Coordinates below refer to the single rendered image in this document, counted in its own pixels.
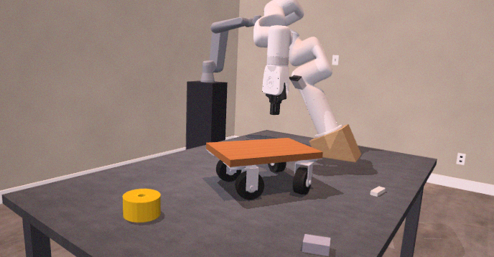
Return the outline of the yellow short cylinder with center hole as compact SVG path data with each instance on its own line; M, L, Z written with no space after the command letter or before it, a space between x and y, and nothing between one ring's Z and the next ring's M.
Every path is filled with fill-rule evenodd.
M161 214L161 195L156 190L139 189L123 195L123 217L135 223L149 222Z

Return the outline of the orange wooden dolly on casters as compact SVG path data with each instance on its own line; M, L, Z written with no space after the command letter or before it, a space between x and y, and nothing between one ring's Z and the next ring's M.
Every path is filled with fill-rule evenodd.
M255 200L264 190L256 164L268 164L272 172L282 172L286 162L298 161L295 162L293 190L306 195L312 183L313 163L323 155L323 151L290 138L210 142L206 143L206 150L219 158L216 166L219 178L226 182L236 180L236 191L245 200ZM300 164L308 168L299 167Z

